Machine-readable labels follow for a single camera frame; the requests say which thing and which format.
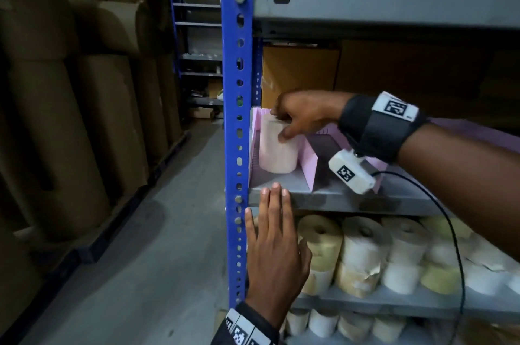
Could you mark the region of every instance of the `black wrist strap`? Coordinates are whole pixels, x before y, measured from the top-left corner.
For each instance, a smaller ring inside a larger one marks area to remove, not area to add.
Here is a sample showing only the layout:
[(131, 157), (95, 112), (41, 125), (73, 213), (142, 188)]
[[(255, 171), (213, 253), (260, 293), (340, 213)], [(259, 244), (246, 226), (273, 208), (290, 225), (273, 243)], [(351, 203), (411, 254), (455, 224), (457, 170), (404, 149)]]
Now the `black wrist strap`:
[(377, 98), (358, 95), (350, 99), (338, 127), (354, 151), (391, 164), (406, 139), (427, 122), (417, 107), (383, 92)]

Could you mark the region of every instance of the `shelf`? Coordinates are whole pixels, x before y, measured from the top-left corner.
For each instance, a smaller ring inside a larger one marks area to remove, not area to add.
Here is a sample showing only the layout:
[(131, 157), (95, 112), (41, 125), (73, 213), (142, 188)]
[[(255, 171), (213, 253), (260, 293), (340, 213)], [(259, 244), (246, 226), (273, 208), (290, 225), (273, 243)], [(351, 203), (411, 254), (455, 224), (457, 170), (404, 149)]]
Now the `shelf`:
[(198, 22), (175, 22), (177, 26), (188, 26), (188, 27), (217, 27), (221, 28), (220, 23), (198, 23)]
[(354, 26), (519, 29), (520, 0), (254, 0), (259, 34), (341, 36)]
[[(402, 316), (453, 319), (457, 316), (460, 294), (440, 295), (419, 285), (412, 295), (400, 295), (380, 285), (374, 293), (360, 299), (332, 286), (323, 296), (300, 295), (294, 308), (325, 308), (367, 314), (393, 314)], [(466, 316), (491, 322), (518, 322), (520, 295), (504, 286), (497, 296), (484, 296), (466, 289)]]
[(205, 61), (222, 61), (221, 54), (196, 54), (184, 53), (181, 58), (183, 60), (205, 60)]
[[(320, 338), (312, 331), (307, 329), (303, 334), (295, 337), (288, 337), (286, 339), (287, 345), (353, 345), (354, 342), (343, 337), (339, 331), (336, 331), (330, 338)], [(383, 342), (370, 335), (363, 345), (381, 345)], [(417, 326), (413, 322), (408, 322), (408, 325), (402, 331), (399, 339), (394, 342), (394, 345), (433, 345), (432, 337), (425, 329)]]
[(199, 11), (220, 10), (220, 5), (215, 4), (187, 4), (185, 2), (174, 2), (174, 7), (183, 9), (194, 9)]
[(212, 74), (211, 72), (191, 72), (191, 71), (182, 71), (181, 75), (186, 76), (211, 76), (213, 78), (222, 78), (222, 74)]
[(224, 105), (223, 100), (211, 97), (188, 97), (186, 102), (195, 105)]
[[(250, 206), (258, 206), (263, 187), (271, 187), (273, 182), (279, 182), (291, 192), (296, 209), (409, 216), (441, 215), (437, 206), (416, 186), (392, 175), (384, 176), (378, 194), (355, 194), (329, 169), (329, 159), (340, 150), (332, 137), (319, 134), (307, 137), (318, 156), (314, 191), (310, 192), (299, 165), (289, 174), (273, 174), (262, 170), (258, 164), (260, 138), (257, 136), (249, 188)], [(390, 166), (388, 171), (410, 177), (399, 167)]]

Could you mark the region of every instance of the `concrete floor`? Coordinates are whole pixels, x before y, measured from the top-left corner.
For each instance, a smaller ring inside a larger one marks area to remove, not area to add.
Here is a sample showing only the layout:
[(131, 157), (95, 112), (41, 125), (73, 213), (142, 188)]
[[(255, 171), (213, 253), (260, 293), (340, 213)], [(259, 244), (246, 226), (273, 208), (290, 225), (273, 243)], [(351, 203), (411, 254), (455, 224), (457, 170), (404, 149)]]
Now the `concrete floor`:
[(209, 343), (227, 307), (224, 131), (192, 138), (101, 260), (81, 266), (22, 345)]

